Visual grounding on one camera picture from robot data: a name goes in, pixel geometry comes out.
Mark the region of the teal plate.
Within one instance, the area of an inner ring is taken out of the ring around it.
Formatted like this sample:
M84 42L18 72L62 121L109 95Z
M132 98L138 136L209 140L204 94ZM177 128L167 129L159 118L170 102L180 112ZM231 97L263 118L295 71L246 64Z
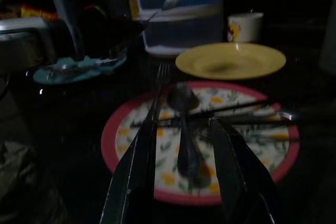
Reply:
M41 67L35 71L33 80L40 84L59 85L84 81L103 74L112 73L125 63L127 49L122 49L113 59L98 59L86 56L84 60L75 62L66 57L56 64Z

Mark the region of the white printed mug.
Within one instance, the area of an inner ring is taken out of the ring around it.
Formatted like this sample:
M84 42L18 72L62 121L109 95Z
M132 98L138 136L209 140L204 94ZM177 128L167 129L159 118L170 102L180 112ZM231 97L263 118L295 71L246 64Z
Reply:
M230 15L227 19L228 42L257 42L260 39L263 13L250 12Z

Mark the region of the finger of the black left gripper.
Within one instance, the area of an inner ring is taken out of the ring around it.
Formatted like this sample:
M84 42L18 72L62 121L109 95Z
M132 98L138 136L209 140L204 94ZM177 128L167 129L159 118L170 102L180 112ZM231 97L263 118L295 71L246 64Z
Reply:
M127 21L117 32L115 51L128 48L132 42L146 29L146 21Z

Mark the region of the silver fork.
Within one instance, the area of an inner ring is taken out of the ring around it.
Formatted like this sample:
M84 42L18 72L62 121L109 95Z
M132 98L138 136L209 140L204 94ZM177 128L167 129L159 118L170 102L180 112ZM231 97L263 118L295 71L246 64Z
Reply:
M160 64L155 83L155 94L154 99L152 101L151 107L148 111L146 120L149 120L152 125L156 124L160 114L160 95L162 91L162 87L169 82L170 79L170 65L168 64Z

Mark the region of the black chopstick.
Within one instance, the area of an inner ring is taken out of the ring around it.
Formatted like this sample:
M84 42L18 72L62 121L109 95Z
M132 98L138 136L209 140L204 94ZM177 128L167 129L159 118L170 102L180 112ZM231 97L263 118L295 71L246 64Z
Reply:
M270 100L257 100L254 102L248 102L248 103L242 103L242 104L236 104L236 105L230 105L230 106L224 106L220 107L217 109L212 109L212 110L207 110L203 112L197 112L194 114L188 114L186 118L188 120L198 120L198 119L204 119L213 116L217 112L225 112L225 111L230 111L230 110L236 110L236 109L242 109L242 108L247 108L247 107L252 107L256 105L270 105L273 102Z
M272 119L272 118L225 118L225 117L216 117L215 119L223 120L231 125L290 125L297 124L296 121L291 121L289 119ZM207 127L209 125L210 118L202 118L202 119L186 119L186 122L194 127ZM158 122L158 127L163 128L172 128L172 127L180 127L181 119L171 119L171 120L160 120Z

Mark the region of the floral plate with pink rim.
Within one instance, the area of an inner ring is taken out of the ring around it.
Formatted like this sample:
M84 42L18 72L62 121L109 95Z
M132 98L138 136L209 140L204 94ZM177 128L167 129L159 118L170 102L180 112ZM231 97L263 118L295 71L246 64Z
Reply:
M245 103L265 98L265 95L248 87L217 81L190 81L188 85L198 97L198 112ZM106 122L101 137L101 152L107 167L115 170L137 129L135 123L147 115L153 100L153 93L147 92L121 105ZM264 129L260 126L237 127L248 146L269 170L273 181L280 181L294 164L298 153L298 143L288 143L287 137L297 138L295 126L281 126ZM154 197L163 202L177 205L206 206L221 202L219 184L216 177L213 147L198 141L204 164L201 174L205 180L200 184L190 184L177 171L180 130L159 128L156 142L156 171Z

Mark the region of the stacked white plastic containers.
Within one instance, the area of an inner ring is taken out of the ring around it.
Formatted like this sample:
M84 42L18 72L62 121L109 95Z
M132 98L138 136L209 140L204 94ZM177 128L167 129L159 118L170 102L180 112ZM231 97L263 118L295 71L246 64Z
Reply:
M140 19L148 21L142 33L145 51L178 55L198 45L223 39L224 0L179 0L168 10L166 0L137 0Z

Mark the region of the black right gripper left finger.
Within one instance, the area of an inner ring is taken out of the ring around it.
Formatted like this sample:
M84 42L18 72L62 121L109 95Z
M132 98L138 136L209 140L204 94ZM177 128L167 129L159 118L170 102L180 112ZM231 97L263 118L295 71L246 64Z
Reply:
M156 109L150 109L112 175L100 224L151 224L156 122Z

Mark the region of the yellow plate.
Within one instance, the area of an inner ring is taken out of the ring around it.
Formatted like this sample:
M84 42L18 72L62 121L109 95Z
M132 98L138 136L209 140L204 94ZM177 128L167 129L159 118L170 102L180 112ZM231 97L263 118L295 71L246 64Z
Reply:
M245 80L270 75L286 64L281 51L251 43L222 42L197 46L175 60L183 73L211 80Z

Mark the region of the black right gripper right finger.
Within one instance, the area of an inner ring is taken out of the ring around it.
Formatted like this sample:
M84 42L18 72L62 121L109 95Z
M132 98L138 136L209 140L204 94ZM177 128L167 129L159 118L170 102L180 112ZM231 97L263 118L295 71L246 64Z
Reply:
M225 224L285 224L277 187L243 136L217 117L209 120L209 135Z

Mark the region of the yellow red packet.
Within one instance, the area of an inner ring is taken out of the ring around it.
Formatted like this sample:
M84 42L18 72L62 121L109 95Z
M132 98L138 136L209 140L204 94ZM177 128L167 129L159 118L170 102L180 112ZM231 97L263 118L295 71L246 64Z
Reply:
M0 9L0 20L27 17L41 17L45 20L54 20L58 19L58 14L27 5L9 5Z

